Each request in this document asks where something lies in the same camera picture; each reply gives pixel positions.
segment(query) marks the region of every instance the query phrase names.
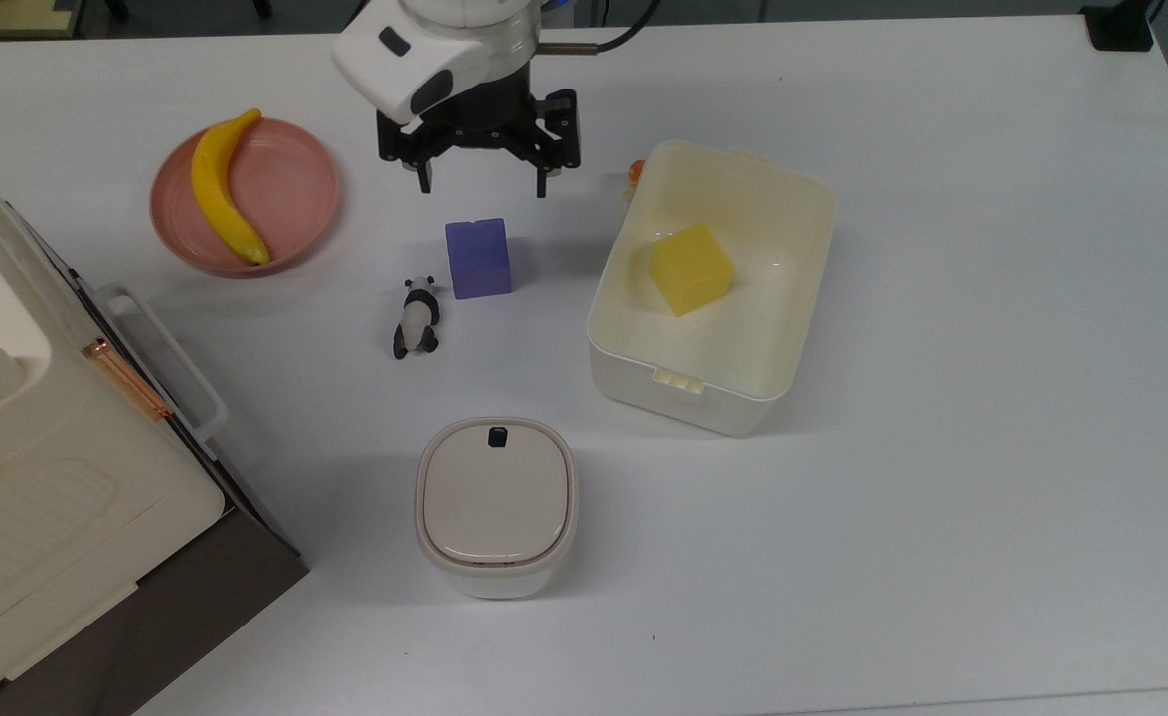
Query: microwave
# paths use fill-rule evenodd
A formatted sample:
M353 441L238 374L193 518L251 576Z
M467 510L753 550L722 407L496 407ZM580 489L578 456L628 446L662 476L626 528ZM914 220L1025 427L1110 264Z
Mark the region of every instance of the microwave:
M0 712L132 712L305 574L218 457L224 417L141 300L92 290L0 199ZM182 577L190 558L207 562L202 584ZM208 568L224 595L245 593L230 584L242 570L217 558L265 558L274 578L248 591L251 604L225 604ZM194 618L197 599L209 604ZM215 634L201 633L208 621ZM86 659L104 628L116 638ZM130 633L147 645L133 666ZM165 653L179 658L153 662ZM84 674L93 663L103 683Z

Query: pink plate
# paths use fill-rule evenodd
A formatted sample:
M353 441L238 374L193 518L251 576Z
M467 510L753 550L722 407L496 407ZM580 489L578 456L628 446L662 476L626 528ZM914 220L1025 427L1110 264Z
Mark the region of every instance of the pink plate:
M203 132L169 154L151 187L151 222L179 257L224 276L274 272L305 257L324 235L341 194L332 155L310 132L262 118L244 131L230 155L230 195L270 249L252 266L235 257L211 230L190 189L190 158Z

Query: yellow sponge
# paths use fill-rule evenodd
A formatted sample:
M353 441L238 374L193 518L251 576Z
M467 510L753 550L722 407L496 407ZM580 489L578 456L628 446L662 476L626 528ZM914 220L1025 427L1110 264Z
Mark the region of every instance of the yellow sponge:
M655 242L651 278L665 294L670 312L683 317L730 290L734 263L707 224L694 224Z

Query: purple cube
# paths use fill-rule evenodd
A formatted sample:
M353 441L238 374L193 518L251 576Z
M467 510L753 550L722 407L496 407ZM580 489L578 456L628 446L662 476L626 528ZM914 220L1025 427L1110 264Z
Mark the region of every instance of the purple cube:
M451 284L456 286L456 298L512 293L502 218L446 224L446 252L451 255Z

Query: banana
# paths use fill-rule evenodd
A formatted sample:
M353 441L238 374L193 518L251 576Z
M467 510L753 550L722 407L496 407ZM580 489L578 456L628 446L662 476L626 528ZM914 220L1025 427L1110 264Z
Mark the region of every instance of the banana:
M230 121L208 127L199 138L190 159L190 186L199 209L230 250L249 264L267 264L270 250L248 218L235 208L230 187L225 183L225 172L230 168L230 154L238 146L238 138L245 128L260 121L262 111L246 110Z

